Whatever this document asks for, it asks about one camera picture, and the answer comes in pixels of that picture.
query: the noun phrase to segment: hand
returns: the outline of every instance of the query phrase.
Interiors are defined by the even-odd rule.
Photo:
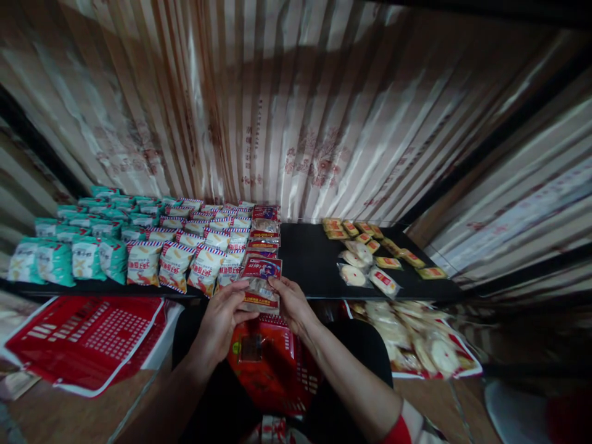
[[[237,309],[245,298],[242,290],[248,285],[247,281],[234,282],[210,300],[197,337],[187,354],[188,365],[200,381],[209,379],[218,363],[228,354],[234,328],[259,316],[256,312]]]
[[[287,277],[282,277],[281,280],[270,277],[268,282],[279,292],[280,312],[292,333],[301,336],[310,324],[320,323],[296,282]]]

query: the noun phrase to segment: red sleeve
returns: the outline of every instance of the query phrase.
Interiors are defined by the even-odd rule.
[[[387,437],[382,440],[381,444],[413,444],[403,416],[399,417],[399,420],[393,428],[390,429],[390,432]]]

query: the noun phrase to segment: red shopping basket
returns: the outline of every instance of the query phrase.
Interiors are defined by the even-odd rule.
[[[3,354],[84,397],[135,375],[167,323],[162,298],[57,297],[6,340]]]

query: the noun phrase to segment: floor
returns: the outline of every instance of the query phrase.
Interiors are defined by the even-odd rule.
[[[156,395],[169,372],[170,360],[159,372],[141,371],[92,400],[37,383],[17,401],[0,404],[0,444],[112,443]],[[394,383],[452,444],[501,444],[483,407],[479,378]]]

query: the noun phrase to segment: left hand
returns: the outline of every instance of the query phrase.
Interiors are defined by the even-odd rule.
[[[234,282],[210,300],[197,337],[186,357],[188,365],[199,379],[209,379],[218,363],[226,358],[234,328],[259,316],[256,312],[237,309],[245,298],[243,290],[248,286],[247,281]]]

